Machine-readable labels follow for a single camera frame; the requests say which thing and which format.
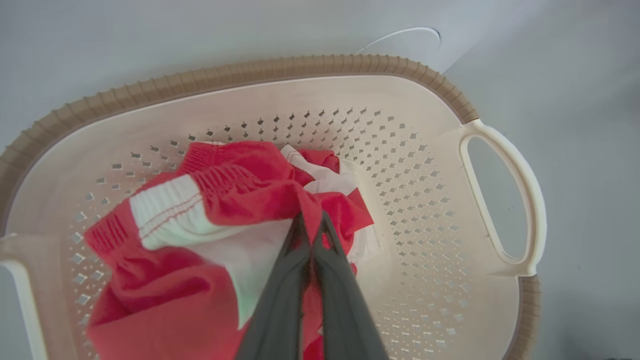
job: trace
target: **clothing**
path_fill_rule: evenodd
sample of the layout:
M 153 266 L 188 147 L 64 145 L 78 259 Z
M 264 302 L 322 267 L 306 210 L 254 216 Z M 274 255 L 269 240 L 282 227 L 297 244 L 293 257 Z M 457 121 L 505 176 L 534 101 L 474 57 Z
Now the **clothing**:
M 88 324 L 100 358 L 232 359 L 291 219 L 310 237 L 322 210 L 348 259 L 377 240 L 353 176 L 333 152 L 192 143 L 85 234 L 113 270 Z M 317 341 L 321 296 L 303 294 L 303 346 Z

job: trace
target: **red stitching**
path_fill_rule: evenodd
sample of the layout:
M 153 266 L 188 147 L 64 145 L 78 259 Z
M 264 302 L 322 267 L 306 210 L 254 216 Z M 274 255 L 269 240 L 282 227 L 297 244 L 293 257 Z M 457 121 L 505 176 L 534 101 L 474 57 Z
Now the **red stitching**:
M 172 206 L 172 207 L 170 207 L 170 208 L 166 208 L 166 209 L 162 210 L 162 212 L 158 213 L 156 216 L 154 216 L 154 217 L 152 217 L 151 219 L 149 219 L 149 221 L 145 222 L 145 223 L 140 227 L 140 229 L 142 229 L 143 227 L 147 226 L 151 221 L 153 221 L 153 220 L 157 219 L 158 217 L 160 217 L 160 215 L 165 214 L 165 213 L 166 213 L 167 211 L 169 211 L 169 210 L 172 210 L 172 209 L 175 209 L 175 208 L 177 208 L 177 207 L 179 207 L 179 206 L 185 205 L 187 202 L 189 202 L 189 201 L 193 200 L 195 197 L 197 197 L 197 196 L 199 196 L 199 195 L 200 195 L 200 196 L 202 196 L 202 194 L 200 193 L 200 190 L 198 190 L 198 193 L 197 193 L 197 194 L 195 194 L 195 195 L 191 196 L 190 198 L 188 198 L 187 200 L 185 200 L 185 201 L 181 202 L 180 204 L 177 204 L 177 205 L 174 205 L 174 206 Z
M 188 207 L 188 208 L 186 208 L 186 209 L 184 209 L 184 210 L 182 210 L 182 211 L 180 211 L 180 212 L 178 212 L 178 213 L 176 213 L 176 214 L 174 214 L 174 215 L 172 215 L 172 216 L 170 216 L 170 217 L 167 217 L 167 218 L 166 218 L 166 219 L 164 219 L 160 224 L 157 224 L 153 229 L 151 229 L 151 230 L 149 231 L 149 233 L 148 233 L 148 234 L 146 234 L 146 235 L 144 235 L 142 238 L 140 238 L 140 240 L 144 240 L 144 239 L 148 238 L 151 234 L 153 234 L 153 232 L 154 232 L 155 230 L 157 230 L 157 229 L 158 229 L 159 227 L 161 227 L 162 225 L 165 225 L 169 220 L 171 220 L 171 219 L 173 219 L 173 218 L 177 218 L 177 217 L 178 217 L 178 215 L 182 215 L 182 214 L 186 213 L 187 211 L 189 211 L 189 210 L 193 209 L 193 208 L 196 206 L 196 204 L 198 204 L 200 201 L 202 201 L 202 199 L 200 199 L 200 200 L 198 200 L 198 201 L 194 202 L 194 203 L 193 203 L 193 205 L 191 205 L 190 207 Z

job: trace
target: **laundry basket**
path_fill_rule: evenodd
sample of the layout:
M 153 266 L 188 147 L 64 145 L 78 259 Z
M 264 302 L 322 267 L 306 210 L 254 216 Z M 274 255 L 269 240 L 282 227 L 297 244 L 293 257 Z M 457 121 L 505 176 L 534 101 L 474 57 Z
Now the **laundry basket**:
M 467 152 L 475 136 L 520 188 L 522 259 L 504 252 L 486 210 Z M 22 132 L 0 158 L 9 235 L 0 256 L 17 277 L 36 356 L 99 358 L 84 327 L 109 270 L 85 245 L 85 229 L 176 169 L 190 142 L 243 140 L 330 149 L 356 174 L 382 248 L 357 280 L 391 359 L 526 357 L 546 236 L 535 177 L 444 77 L 388 56 L 165 76 L 66 104 Z

